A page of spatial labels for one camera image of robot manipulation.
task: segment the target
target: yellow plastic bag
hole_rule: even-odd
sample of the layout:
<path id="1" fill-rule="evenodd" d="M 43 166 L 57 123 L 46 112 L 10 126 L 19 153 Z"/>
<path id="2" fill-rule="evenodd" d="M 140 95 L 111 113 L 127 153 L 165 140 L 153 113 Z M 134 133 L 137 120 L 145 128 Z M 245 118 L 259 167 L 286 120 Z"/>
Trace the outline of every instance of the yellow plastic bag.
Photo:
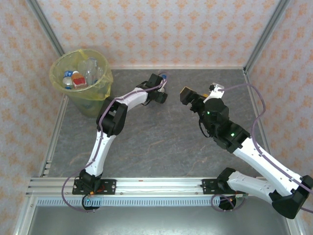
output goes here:
<path id="1" fill-rule="evenodd" d="M 84 89 L 68 90 L 64 88 L 64 72 L 73 70 L 73 68 L 77 69 L 78 63 L 89 57 L 98 61 L 98 67 L 104 71 L 103 76 L 95 84 Z M 49 79 L 55 89 L 66 94 L 84 115 L 91 118 L 98 116 L 103 100 L 110 96 L 113 82 L 112 72 L 106 58 L 92 49 L 79 49 L 60 57 L 51 66 Z"/>

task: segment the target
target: wall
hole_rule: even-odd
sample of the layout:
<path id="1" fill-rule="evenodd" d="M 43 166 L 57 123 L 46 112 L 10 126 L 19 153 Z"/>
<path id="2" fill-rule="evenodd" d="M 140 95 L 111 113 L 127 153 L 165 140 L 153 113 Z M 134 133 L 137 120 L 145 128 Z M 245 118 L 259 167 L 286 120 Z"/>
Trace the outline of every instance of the wall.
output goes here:
<path id="1" fill-rule="evenodd" d="M 313 2 L 291 0 L 252 72 L 263 94 L 263 118 L 272 153 L 301 175 L 313 176 Z M 313 209 L 313 195 L 307 208 Z M 302 213 L 308 233 L 313 216 Z"/>
<path id="2" fill-rule="evenodd" d="M 242 67 L 278 2 L 39 0 L 65 51 L 91 47 L 114 67 Z"/>
<path id="3" fill-rule="evenodd" d="M 40 171 L 61 95 L 48 79 L 57 54 L 26 1 L 1 1 L 0 15 L 0 233 L 11 235 L 30 177 Z"/>

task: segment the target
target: clear plastic bottle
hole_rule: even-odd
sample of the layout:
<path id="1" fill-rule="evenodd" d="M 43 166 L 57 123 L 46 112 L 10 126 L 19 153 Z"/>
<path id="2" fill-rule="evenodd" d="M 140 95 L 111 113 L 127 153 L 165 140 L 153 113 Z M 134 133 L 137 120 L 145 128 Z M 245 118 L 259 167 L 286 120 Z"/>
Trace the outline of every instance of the clear plastic bottle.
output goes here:
<path id="1" fill-rule="evenodd" d="M 96 80 L 97 76 L 97 68 L 98 68 L 98 61 L 93 58 L 89 57 L 86 61 L 86 72 L 85 72 L 85 80 L 87 85 L 92 85 L 93 81 Z"/>
<path id="2" fill-rule="evenodd" d="M 80 74 L 85 74 L 86 73 L 86 60 L 82 60 L 78 63 L 77 65 L 77 71 Z"/>
<path id="3" fill-rule="evenodd" d="M 71 77 L 64 77 L 63 78 L 63 86 L 65 89 L 73 89 L 73 82 Z"/>
<path id="4" fill-rule="evenodd" d="M 77 69 L 75 68 L 75 66 L 69 65 L 65 67 L 65 71 L 76 71 Z"/>
<path id="5" fill-rule="evenodd" d="M 96 83 L 103 76 L 103 74 L 104 74 L 103 68 L 98 67 L 96 80 L 94 80 L 93 83 Z"/>

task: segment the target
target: robotic arm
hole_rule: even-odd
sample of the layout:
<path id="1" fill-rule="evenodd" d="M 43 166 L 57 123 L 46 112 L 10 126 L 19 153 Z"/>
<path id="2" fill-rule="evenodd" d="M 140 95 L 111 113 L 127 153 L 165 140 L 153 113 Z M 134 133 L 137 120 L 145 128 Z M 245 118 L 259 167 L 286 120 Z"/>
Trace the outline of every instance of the robotic arm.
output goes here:
<path id="1" fill-rule="evenodd" d="M 224 92 L 220 91 L 223 88 L 223 86 L 213 83 L 210 86 L 211 93 L 206 97 L 185 87 L 180 92 L 180 101 L 184 105 L 191 103 L 190 110 L 198 113 L 199 126 L 204 135 L 201 125 L 205 127 L 208 133 L 208 136 L 205 135 L 206 137 L 212 137 L 218 146 L 250 164 L 268 181 L 245 176 L 234 169 L 226 168 L 217 178 L 219 189 L 222 191 L 232 189 L 252 194 L 271 203 L 274 209 L 284 217 L 295 218 L 308 198 L 309 192 L 280 172 L 269 163 L 269 160 L 290 175 L 292 179 L 310 189 L 313 188 L 313 179 L 308 175 L 301 177 L 292 172 L 260 146 L 258 147 L 267 159 L 259 154 L 250 134 L 229 120 L 229 108 L 222 101 Z"/>
<path id="2" fill-rule="evenodd" d="M 167 98 L 167 94 L 163 92 L 165 83 L 162 77 L 152 74 L 149 81 L 139 84 L 132 92 L 119 98 L 105 99 L 96 120 L 97 138 L 87 164 L 88 167 L 83 169 L 79 174 L 79 179 L 75 180 L 73 194 L 106 194 L 108 192 L 108 182 L 101 180 L 103 164 L 113 140 L 124 127 L 127 112 L 138 104 L 148 104 L 152 100 L 163 104 Z"/>

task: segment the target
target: enclosure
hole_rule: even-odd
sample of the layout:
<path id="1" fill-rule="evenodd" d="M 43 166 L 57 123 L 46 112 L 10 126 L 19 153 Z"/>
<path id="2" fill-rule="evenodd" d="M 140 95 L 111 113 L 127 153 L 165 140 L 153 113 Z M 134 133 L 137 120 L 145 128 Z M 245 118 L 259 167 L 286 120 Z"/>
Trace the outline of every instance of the enclosure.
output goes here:
<path id="1" fill-rule="evenodd" d="M 285 219 L 257 198 L 231 213 L 214 211 L 199 189 L 184 199 L 186 188 L 216 178 L 226 167 L 261 175 L 204 138 L 197 115 L 179 100 L 185 86 L 199 94 L 207 94 L 212 83 L 256 86 L 266 104 L 256 140 L 289 169 L 313 176 L 311 1 L 13 0 L 1 2 L 0 12 L 3 234 L 312 234 L 312 214 L 300 211 L 295 220 Z M 97 125 L 48 79 L 52 63 L 79 48 L 106 57 L 113 97 L 152 73 L 169 74 L 166 102 L 129 111 L 108 152 L 102 177 L 125 181 L 117 189 L 120 197 L 108 198 L 120 204 L 87 217 L 60 206 L 60 192 L 64 180 L 86 165 Z M 223 101 L 230 119 L 250 132 L 262 112 L 257 93 L 240 87 L 225 92 Z M 160 182 L 159 195 L 143 186 L 147 198 L 136 194 L 132 200 L 167 203 L 160 195 L 168 187 L 182 189 L 169 194 L 179 202 L 127 203 L 127 188 L 149 179 Z M 81 200 L 70 195 L 71 185 L 66 193 L 73 202 Z M 304 207 L 313 208 L 312 196 Z"/>

